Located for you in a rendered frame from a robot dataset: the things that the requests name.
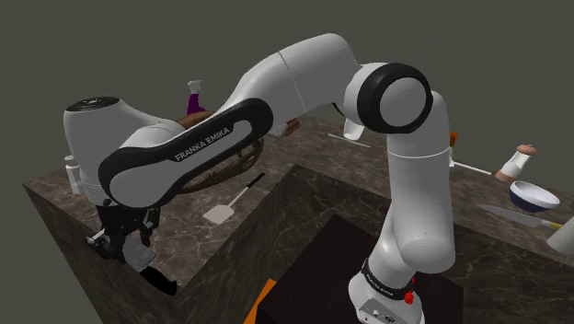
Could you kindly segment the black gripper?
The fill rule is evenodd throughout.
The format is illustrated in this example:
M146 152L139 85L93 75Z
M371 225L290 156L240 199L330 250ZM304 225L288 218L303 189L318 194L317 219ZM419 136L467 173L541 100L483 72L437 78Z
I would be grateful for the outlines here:
M87 245L104 260L116 260L125 264L123 246L126 237L133 231L140 232L142 243L151 246L150 237L159 227L160 208L131 208L123 205L97 206L102 228L91 237Z

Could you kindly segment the small white bottle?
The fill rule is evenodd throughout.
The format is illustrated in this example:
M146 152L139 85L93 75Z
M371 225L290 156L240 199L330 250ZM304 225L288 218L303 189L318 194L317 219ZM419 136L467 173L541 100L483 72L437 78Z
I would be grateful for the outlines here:
M72 155L66 156L64 158L64 162L72 193L84 194L85 189L83 181L81 180L81 174L80 174L81 168L78 162Z

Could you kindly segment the brown wicker basket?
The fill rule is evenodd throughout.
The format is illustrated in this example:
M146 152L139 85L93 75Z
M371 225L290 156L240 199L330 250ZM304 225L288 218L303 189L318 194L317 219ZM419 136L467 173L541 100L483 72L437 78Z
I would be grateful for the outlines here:
M213 115L212 111L200 111L189 114L186 117L177 120L177 123L182 125L184 128L188 129ZM260 138L252 143L252 149L248 151L245 155L242 150L237 151L237 159L227 158L224 161L224 166L220 169L210 168L208 170L207 176L194 184L188 182L178 194L188 194L196 191L202 191L204 189L215 186L219 183L227 181L240 175L250 168L252 168L258 161L259 156L262 153L264 147L264 139Z

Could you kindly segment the purple bottle with white cap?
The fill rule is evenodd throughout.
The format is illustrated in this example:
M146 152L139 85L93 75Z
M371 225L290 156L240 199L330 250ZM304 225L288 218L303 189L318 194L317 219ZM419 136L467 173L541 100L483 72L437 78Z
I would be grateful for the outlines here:
M193 113L197 113L197 112L202 112L205 111L205 108L203 108L200 104L199 101L199 96L201 93L201 86L202 86L202 81L199 80L191 80L188 82L188 88L189 88L189 101L188 101L188 107L187 107L187 114L193 114Z

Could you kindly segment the dark robot stand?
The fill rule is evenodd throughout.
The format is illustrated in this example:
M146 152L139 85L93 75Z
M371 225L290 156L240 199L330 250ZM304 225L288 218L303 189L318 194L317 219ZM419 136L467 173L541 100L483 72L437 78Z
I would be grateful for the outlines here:
M334 215L258 304L255 324L399 324L368 302L358 314L349 280L377 238Z

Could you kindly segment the brown and white brush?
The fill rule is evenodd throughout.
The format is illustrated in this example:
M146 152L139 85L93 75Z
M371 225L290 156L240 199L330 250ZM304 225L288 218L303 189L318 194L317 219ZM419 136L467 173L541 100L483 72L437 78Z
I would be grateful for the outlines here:
M268 135L276 137L276 138L280 138L283 136L289 136L291 133L293 133L300 126L301 126L301 124L297 119L292 119L290 121L287 121L286 123L283 123L283 124L277 126L276 128L271 129L268 132Z

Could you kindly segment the thin white stick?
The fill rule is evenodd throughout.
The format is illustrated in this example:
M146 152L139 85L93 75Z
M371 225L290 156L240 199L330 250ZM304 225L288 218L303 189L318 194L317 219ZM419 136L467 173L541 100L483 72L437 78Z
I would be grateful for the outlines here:
M347 138L345 138L345 137L341 137L341 136L335 135L335 134L333 134L333 133L328 133L327 136L330 137L330 138L334 138L334 139L338 139L338 140L344 141L344 142L349 143L349 144L353 144L353 145L357 145L357 146L361 146L361 147L365 147L365 148L371 148L370 145L362 144L362 143L359 143L359 142L357 142L357 141L352 141L352 140L350 140L350 139L347 139Z

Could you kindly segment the white utensil with orange end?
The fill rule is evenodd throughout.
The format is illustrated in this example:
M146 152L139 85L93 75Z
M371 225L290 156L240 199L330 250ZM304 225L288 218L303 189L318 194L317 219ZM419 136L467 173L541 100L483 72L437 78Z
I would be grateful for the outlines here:
M481 174L485 174L485 175L491 175L490 171L486 171L484 169L480 169L480 168L475 168L460 162L456 162L453 159L453 147L456 143L456 140L458 139L458 133L456 132L450 132L450 143L449 143L449 167L450 168L454 168L454 167L460 167L460 168L465 168L465 169L469 169L469 170L473 170L475 172L479 172Z

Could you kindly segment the white pepper mill, brown top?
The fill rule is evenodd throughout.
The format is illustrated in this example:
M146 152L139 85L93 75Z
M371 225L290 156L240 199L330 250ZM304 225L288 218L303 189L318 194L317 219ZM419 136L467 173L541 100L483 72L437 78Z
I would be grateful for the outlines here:
M519 178L527 161L537 155L537 150L532 145L518 145L514 155L497 171L495 178L512 184Z

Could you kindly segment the blue and white bowl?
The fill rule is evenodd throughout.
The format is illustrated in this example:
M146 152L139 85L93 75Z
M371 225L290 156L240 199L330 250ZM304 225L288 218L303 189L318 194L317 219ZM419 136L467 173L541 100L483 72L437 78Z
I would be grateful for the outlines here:
M529 213L553 210L560 200L552 192L529 182L515 180L510 185L511 202Z

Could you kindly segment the white cup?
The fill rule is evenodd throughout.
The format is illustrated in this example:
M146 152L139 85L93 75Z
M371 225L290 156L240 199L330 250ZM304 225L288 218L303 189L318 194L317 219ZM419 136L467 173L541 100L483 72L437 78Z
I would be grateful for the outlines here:
M553 250L564 254L571 255L574 253L574 219L570 222L560 225L558 223L551 223L549 225L555 233L551 235L546 244Z

